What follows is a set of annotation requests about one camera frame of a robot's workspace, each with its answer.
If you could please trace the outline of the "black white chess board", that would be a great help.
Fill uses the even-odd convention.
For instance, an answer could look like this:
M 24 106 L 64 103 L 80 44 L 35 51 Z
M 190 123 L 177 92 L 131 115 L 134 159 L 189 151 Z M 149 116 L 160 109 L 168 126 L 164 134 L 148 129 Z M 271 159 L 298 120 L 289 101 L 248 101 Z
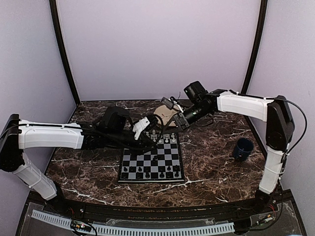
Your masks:
M 118 183 L 171 183 L 185 181 L 178 133 L 164 134 L 157 148 L 142 155 L 122 152 Z

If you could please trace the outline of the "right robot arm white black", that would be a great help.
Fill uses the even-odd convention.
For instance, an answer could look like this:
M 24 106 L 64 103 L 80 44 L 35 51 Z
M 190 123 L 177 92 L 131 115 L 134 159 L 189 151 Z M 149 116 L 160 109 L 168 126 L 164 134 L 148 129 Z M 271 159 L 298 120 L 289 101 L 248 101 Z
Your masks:
M 168 109 L 178 111 L 170 118 L 179 131 L 184 131 L 209 114 L 217 112 L 238 114 L 265 124 L 266 161 L 262 179 L 258 186 L 261 193 L 251 203 L 255 213 L 262 213 L 270 205 L 270 195 L 276 188 L 289 155 L 290 143 L 295 129 L 291 110 L 284 96 L 259 97 L 232 90 L 207 91 L 199 81 L 189 84 L 184 92 L 191 102 L 184 107 L 172 98 L 164 98 Z

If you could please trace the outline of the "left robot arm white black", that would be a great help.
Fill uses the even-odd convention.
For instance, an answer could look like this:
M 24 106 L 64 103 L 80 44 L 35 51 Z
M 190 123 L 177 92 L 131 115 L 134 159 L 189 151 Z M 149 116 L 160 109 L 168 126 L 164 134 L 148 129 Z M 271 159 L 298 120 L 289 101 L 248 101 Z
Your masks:
M 94 150 L 128 148 L 136 153 L 152 150 L 157 143 L 146 133 L 162 123 L 150 114 L 133 122 L 129 111 L 111 106 L 94 121 L 66 124 L 40 123 L 12 114 L 0 135 L 0 168 L 13 173 L 35 190 L 58 214 L 69 211 L 69 202 L 57 184 L 49 179 L 24 153 L 30 148 L 71 148 Z

